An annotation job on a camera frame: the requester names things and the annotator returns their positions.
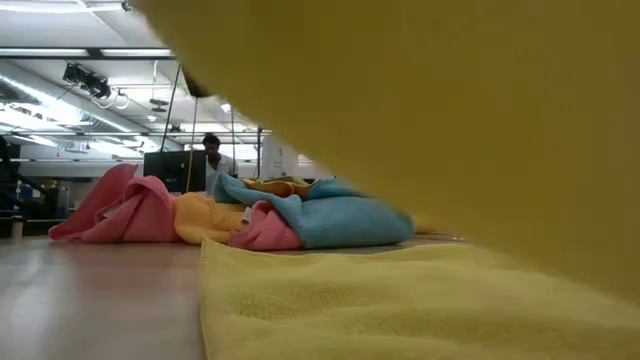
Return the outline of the black monitor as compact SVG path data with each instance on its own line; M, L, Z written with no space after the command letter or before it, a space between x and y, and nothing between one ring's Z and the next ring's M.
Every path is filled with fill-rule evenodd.
M201 192L205 190L206 166L203 150L146 153L143 175L159 178L169 192Z

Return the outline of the white cabinet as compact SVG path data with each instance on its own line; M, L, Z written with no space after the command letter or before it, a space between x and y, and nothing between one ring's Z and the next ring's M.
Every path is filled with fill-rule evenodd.
M271 179L284 176L316 177L313 165L305 162L298 150L273 135L267 135L261 143L260 177Z

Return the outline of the pink microfiber towel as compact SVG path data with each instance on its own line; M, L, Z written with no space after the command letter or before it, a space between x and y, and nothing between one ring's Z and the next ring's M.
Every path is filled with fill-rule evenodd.
M175 197L154 176L120 164L95 184L78 209L49 230L54 241L83 243L174 243Z
M242 229L231 233L229 245L251 251L298 250L303 244L277 209L258 201L243 215Z

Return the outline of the orange microfiber towel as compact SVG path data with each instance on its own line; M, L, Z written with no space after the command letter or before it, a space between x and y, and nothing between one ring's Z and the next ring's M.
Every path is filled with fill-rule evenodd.
M174 201L174 228L179 237L191 244L207 238L229 245L231 233L242 229L245 210L252 206L186 193Z

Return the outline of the blue microfiber towel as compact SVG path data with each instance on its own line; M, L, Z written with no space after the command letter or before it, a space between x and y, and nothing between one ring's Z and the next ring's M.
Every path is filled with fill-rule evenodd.
M218 176L213 198L227 204L270 202L299 236L302 249L382 246L410 239L414 221L387 203L335 179L313 183L253 182Z

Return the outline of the yellow microfiber towel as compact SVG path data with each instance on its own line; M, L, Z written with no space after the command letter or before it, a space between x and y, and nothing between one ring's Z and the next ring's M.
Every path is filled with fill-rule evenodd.
M640 0L135 0L195 80L462 237L202 247L212 360L640 360Z

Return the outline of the person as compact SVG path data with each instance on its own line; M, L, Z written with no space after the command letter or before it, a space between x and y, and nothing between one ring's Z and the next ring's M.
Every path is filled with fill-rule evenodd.
M206 152L205 193L213 195L213 187L220 174L237 176L237 162L220 152L220 139L213 133L206 133L202 144Z

